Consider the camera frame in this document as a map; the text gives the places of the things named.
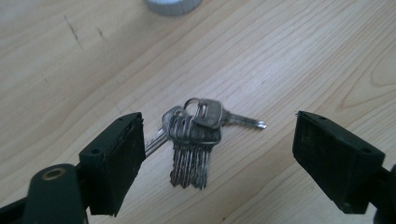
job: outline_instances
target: key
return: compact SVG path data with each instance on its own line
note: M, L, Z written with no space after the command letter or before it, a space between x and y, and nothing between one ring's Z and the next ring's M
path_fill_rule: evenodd
M208 128L216 129L221 124L239 124L263 130L267 126L264 121L233 114L226 110L221 102L215 100L192 98L184 104L184 109L192 103L198 103L194 121Z
M151 155L155 150L161 147L167 140L167 130L169 128L170 119L173 116L187 116L187 112L184 110L183 106L177 105L168 110L163 114L163 126L157 132L155 138L146 144L146 157Z
M192 184L204 189L210 152L221 140L220 127L211 129L198 125L193 116L173 116L168 132L174 143L174 169L170 174L172 185L186 188Z

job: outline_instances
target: table surface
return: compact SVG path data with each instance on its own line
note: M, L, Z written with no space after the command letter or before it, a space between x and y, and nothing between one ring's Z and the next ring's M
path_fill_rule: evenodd
M174 188L170 142L143 163L117 217L91 223L372 223L347 216L291 153L299 110L396 163L396 2L205 0L165 18L143 1L0 2L0 205L142 112L146 141L191 97L263 119L222 130L204 190Z

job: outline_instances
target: bunch of keys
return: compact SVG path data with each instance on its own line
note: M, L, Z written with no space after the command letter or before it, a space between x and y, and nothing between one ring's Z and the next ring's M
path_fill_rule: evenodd
M197 103L195 116L186 108ZM235 115L224 109L222 103L210 99L192 98L177 105L163 115L163 126L154 140L146 145L146 155L162 146L167 140L174 143L174 170L171 183L186 188L189 184L204 189L207 180L210 152L221 140L223 124L239 124L259 130L263 121Z

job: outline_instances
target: white object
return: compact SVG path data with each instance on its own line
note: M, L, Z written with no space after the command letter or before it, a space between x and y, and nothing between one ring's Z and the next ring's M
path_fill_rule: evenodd
M162 16L181 16L193 11L202 0L145 0L148 8Z

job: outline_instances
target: wood grain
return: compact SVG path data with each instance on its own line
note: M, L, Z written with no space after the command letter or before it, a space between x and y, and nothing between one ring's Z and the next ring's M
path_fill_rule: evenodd
M346 216L292 157L295 111L323 115L396 163L394 1L203 1L164 18L143 1L0 2L0 206L140 111L146 140L191 97L264 119L226 127L205 190L173 188L172 144L143 164L117 217L91 223L372 223Z

